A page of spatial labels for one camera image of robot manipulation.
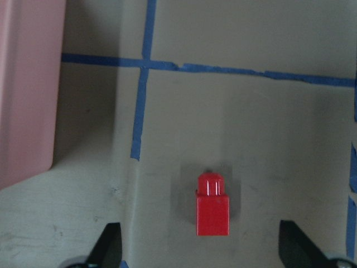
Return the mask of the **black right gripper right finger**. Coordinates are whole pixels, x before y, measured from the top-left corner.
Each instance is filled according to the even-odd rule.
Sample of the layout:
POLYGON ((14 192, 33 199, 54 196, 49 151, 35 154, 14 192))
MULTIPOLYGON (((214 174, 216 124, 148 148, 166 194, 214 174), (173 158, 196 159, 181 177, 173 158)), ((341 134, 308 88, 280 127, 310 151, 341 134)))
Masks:
POLYGON ((356 267, 345 257, 327 257, 294 221, 279 223, 278 254, 286 268, 356 267))

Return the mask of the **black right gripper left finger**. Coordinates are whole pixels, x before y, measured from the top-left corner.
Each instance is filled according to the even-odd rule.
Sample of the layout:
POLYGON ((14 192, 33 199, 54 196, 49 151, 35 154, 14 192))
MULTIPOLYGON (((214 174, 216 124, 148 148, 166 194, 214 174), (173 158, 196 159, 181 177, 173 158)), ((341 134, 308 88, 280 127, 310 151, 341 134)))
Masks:
POLYGON ((120 223, 108 223, 103 229, 89 256, 82 262, 66 267, 119 268, 122 262, 122 232, 120 223))

